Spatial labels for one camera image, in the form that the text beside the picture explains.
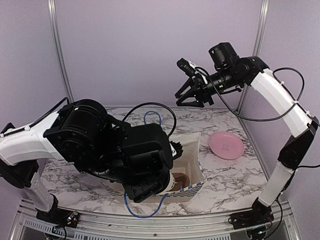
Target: marble tabletop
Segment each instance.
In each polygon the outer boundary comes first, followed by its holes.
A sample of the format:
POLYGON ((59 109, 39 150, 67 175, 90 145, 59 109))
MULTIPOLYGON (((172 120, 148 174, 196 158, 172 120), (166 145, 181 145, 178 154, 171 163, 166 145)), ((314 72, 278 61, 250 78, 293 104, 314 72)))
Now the marble tabletop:
MULTIPOLYGON (((129 108, 112 108, 108 113, 118 119, 129 108)), ((173 125, 170 113, 162 108, 140 108, 128 118, 132 125, 144 124, 147 111, 157 111, 162 127, 168 133, 173 125)), ((248 208, 259 196, 267 180, 256 154, 238 119, 226 109, 174 108, 177 126, 174 135, 201 133, 199 161, 206 182, 200 191, 184 203, 164 203, 157 216, 183 216, 217 213, 248 208), (224 160, 215 156, 209 146, 209 136, 218 131, 228 131, 241 138, 244 154, 236 160, 224 160)), ((157 122, 156 115, 148 115, 148 121, 157 122)), ((50 193, 56 195, 60 207, 89 212, 129 215, 125 204, 115 199, 104 185, 104 179, 79 173, 72 163, 65 160, 49 160, 41 179, 50 193)), ((149 215, 157 203, 130 203, 138 215, 149 215)))

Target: pink plate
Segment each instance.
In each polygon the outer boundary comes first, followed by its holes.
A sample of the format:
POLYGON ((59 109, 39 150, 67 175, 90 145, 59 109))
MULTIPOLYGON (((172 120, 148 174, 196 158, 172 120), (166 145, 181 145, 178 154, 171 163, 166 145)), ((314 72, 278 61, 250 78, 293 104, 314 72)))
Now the pink plate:
POLYGON ((245 145, 239 137, 227 131, 218 131, 209 137, 209 146, 219 158, 234 160, 242 156, 245 145))

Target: robotic arm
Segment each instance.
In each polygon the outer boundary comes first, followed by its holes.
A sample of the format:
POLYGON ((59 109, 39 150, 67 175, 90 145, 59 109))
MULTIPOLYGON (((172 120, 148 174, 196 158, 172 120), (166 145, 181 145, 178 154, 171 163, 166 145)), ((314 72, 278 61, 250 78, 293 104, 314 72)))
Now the robotic arm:
POLYGON ((183 150, 158 124, 131 127, 90 99, 54 109, 20 128, 9 123, 0 134, 1 176, 25 189, 38 219, 65 226, 71 213, 59 209, 57 198, 46 190, 37 159, 66 160, 79 172, 121 183, 136 203, 173 187, 170 169, 183 150))
POLYGON ((222 95, 241 91, 246 85, 258 91, 280 114, 286 113, 283 120, 291 137, 280 151, 278 163, 261 195, 252 205, 252 210, 234 213, 230 216, 235 229, 268 222, 273 218, 271 205, 290 184, 294 172, 307 153, 318 128, 316 118, 306 112, 273 76, 269 67, 257 56, 239 58, 228 42, 220 43, 209 50, 216 73, 207 76, 192 61, 183 58, 177 62, 189 79, 175 94, 178 106, 204 107, 204 103, 214 104, 212 95, 222 95))

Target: white marble surface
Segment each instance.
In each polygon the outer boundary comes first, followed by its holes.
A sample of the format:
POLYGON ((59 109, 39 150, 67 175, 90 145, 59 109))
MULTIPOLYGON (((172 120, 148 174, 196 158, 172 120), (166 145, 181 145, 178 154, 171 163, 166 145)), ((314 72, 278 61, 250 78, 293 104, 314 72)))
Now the white marble surface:
MULTIPOLYGON (((144 113, 149 110, 161 114, 162 126, 168 133, 173 120, 165 109, 138 109, 128 118, 128 122, 132 125, 144 124, 144 113)), ((129 108, 116 108, 109 109, 108 113, 122 119, 128 111, 129 108)), ((237 118, 225 109, 174 108, 174 112, 178 119, 174 134, 201 133, 199 160, 206 183, 189 202, 164 203, 157 216, 198 215, 250 207, 267 180, 237 118), (243 156, 236 160, 215 156, 208 146, 208 138, 217 131, 228 131, 239 136, 245 145, 243 156)), ((156 122, 157 116, 149 115, 147 120, 156 122)), ((104 187, 106 180, 80 174, 71 163, 64 160, 49 160, 42 180, 50 193, 56 195, 61 207, 129 215, 125 204, 117 201, 104 187)), ((139 215, 151 214, 157 205, 130 204, 131 209, 139 215)))

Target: white wall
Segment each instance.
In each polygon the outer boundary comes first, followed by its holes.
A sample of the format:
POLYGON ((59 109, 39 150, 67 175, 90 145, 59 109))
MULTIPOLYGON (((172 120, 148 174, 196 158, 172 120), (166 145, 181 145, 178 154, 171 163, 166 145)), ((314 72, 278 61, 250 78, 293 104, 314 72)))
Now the white wall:
MULTIPOLYGON (((106 106, 175 106, 187 80, 176 62, 192 59, 214 73, 208 50, 220 42, 252 55, 260 10, 260 0, 57 0, 73 95, 106 106)), ((239 96, 226 99, 236 108, 239 96)))
MULTIPOLYGON (((47 1, 0 1, 0 129, 33 122, 65 97, 47 1)), ((22 192, 0 179, 0 240, 22 192)))
MULTIPOLYGON (((260 54, 271 69, 293 67, 305 78, 306 86, 300 102, 320 117, 320 1, 272 0, 267 16, 266 33, 260 54)), ((292 72, 277 74, 298 95, 301 81, 292 72)), ((269 104, 250 90, 242 115, 255 118, 276 116, 269 104)), ((280 149, 290 133, 282 120, 268 123, 247 122, 263 161, 271 173, 280 149)), ((320 164, 320 133, 304 158, 303 165, 320 164)), ((300 169, 286 196, 292 207, 302 240, 320 239, 320 169, 300 169)))

